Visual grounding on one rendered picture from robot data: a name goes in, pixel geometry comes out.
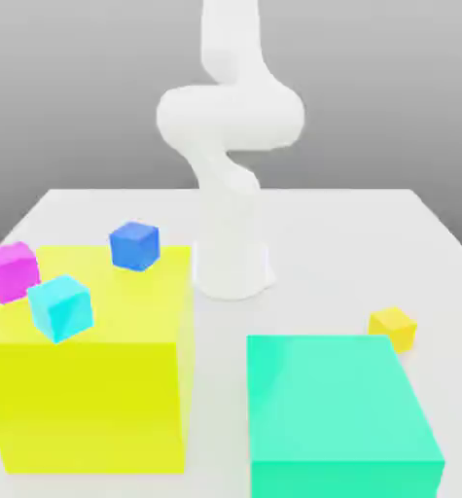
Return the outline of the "small blue cube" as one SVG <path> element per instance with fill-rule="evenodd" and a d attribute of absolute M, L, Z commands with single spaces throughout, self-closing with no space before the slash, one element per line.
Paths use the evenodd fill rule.
<path fill-rule="evenodd" d="M 137 222 L 127 222 L 109 234 L 112 263 L 134 271 L 144 271 L 160 258 L 160 230 Z"/>

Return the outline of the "small cyan cube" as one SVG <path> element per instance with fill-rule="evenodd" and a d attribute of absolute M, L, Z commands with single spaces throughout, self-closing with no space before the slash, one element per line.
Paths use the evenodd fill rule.
<path fill-rule="evenodd" d="M 27 290 L 35 327 L 60 343 L 94 325 L 89 288 L 70 275 L 60 275 Z"/>

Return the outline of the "small yellow cube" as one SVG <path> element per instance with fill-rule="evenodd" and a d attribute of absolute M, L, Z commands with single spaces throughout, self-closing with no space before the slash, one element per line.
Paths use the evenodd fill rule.
<path fill-rule="evenodd" d="M 398 307 L 388 307 L 373 312 L 370 316 L 368 333 L 389 336 L 397 353 L 411 351 L 417 323 Z"/>

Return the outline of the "small magenta cube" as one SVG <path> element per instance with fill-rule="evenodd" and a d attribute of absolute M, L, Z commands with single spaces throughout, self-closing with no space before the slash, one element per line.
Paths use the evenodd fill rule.
<path fill-rule="evenodd" d="M 0 303 L 22 299 L 41 283 L 35 253 L 24 242 L 0 245 Z"/>

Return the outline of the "large turquoise box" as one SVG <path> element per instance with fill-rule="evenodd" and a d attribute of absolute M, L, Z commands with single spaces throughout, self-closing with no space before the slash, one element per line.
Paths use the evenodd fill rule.
<path fill-rule="evenodd" d="M 246 341 L 250 498 L 437 498 L 444 457 L 385 336 Z"/>

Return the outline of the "large yellow box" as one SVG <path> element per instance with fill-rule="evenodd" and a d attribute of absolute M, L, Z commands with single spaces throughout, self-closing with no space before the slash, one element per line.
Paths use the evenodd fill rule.
<path fill-rule="evenodd" d="M 195 366 L 191 250 L 142 272 L 105 246 L 42 246 L 42 276 L 91 294 L 94 324 L 61 343 L 27 301 L 0 305 L 0 454 L 11 474 L 180 474 Z"/>

